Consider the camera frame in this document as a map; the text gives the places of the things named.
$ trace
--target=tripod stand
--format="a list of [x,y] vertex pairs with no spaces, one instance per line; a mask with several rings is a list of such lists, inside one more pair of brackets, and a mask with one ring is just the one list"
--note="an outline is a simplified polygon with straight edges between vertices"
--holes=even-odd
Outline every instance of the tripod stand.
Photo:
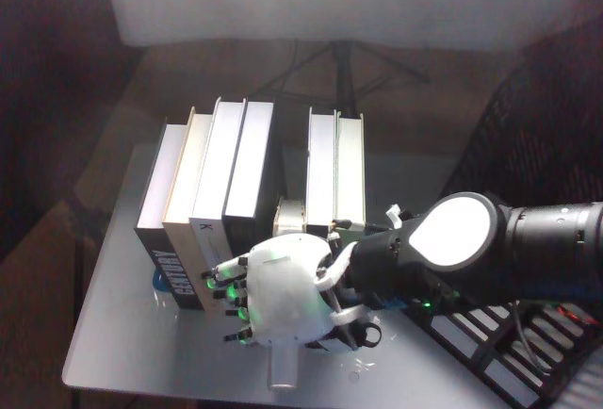
[[[352,41],[331,41],[327,45],[318,49],[304,60],[297,62],[298,43],[295,41],[293,59],[289,68],[282,74],[272,78],[269,82],[255,90],[251,97],[264,95],[275,97],[277,99],[286,99],[288,101],[310,106],[320,106],[326,108],[336,108],[342,112],[345,117],[357,118],[358,110],[356,103],[367,97],[370,93],[382,88],[393,78],[392,74],[380,74],[355,90],[353,85],[353,75],[351,71],[350,56],[352,49],[376,57],[380,61],[388,64],[397,74],[403,74],[413,78],[418,84],[429,84],[431,80],[425,74],[405,65],[394,58],[386,56],[372,49],[370,46],[361,42]],[[319,57],[331,51],[336,64],[336,97],[334,100],[317,98],[301,93],[285,91],[285,85],[289,77],[298,72],[306,65],[311,64]],[[281,83],[279,89],[274,86]]]

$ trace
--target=blue object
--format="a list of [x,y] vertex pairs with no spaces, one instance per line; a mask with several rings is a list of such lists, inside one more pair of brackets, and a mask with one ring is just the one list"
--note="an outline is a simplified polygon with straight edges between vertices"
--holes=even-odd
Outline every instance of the blue object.
[[153,273],[153,288],[156,289],[157,291],[161,291],[164,293],[170,292],[168,283],[161,276],[161,272],[159,272],[159,270],[155,270],[155,272]]

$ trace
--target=white robotic hand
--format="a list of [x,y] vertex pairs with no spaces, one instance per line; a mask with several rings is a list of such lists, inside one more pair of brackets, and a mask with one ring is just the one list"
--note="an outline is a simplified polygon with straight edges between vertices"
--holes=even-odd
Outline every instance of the white robotic hand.
[[324,342],[335,340],[347,351],[376,346],[379,341],[368,341],[367,330],[375,329],[380,336],[381,331],[368,321],[367,308],[344,302],[339,291],[354,245],[334,260],[329,243],[320,237],[283,235],[207,272],[204,278],[214,297],[235,307],[226,314],[245,322],[224,340],[325,350],[329,348]]

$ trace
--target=beige book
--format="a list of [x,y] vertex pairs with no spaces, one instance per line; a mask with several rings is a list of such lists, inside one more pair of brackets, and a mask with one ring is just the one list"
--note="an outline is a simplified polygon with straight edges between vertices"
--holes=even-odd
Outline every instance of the beige book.
[[197,114],[195,108],[190,110],[184,145],[163,216],[163,226],[171,245],[180,257],[205,311],[222,310],[223,307],[213,299],[211,291],[201,279],[207,265],[188,218],[195,205],[211,126],[211,115]]

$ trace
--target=brown floor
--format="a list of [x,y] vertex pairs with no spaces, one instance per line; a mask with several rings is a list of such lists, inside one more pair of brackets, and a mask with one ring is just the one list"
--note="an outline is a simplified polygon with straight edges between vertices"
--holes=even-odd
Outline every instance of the brown floor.
[[[299,58],[323,44],[300,43]],[[111,108],[74,196],[55,204],[0,265],[1,407],[69,407],[70,391],[60,373],[73,330],[74,260],[77,254],[84,257],[86,287],[98,254],[92,232],[99,225],[103,228],[102,214],[110,215],[134,144],[156,140],[165,117],[183,123],[190,106],[211,112],[221,94],[253,91],[287,68],[292,49],[289,41],[211,41],[161,46],[144,54],[121,100]],[[492,91],[518,61],[512,54],[382,51],[427,74],[432,82],[419,85],[408,83],[406,76],[394,77],[392,86],[359,102],[366,117],[367,150],[376,153],[459,154]],[[356,87],[390,71],[379,60],[360,54],[353,55],[352,67]],[[334,96],[330,55],[291,76],[286,89]],[[284,114],[279,125],[284,142],[303,147],[307,106],[277,107]],[[80,124],[85,128],[93,116],[83,117]],[[48,149],[47,181],[39,183],[52,184],[54,172],[79,156],[78,143],[86,142],[81,133],[64,138],[71,147]],[[100,213],[99,222],[82,221],[73,200]],[[84,234],[78,229],[82,222],[90,224]],[[120,408],[130,398],[84,391],[81,407]],[[131,407],[184,404],[143,397]]]

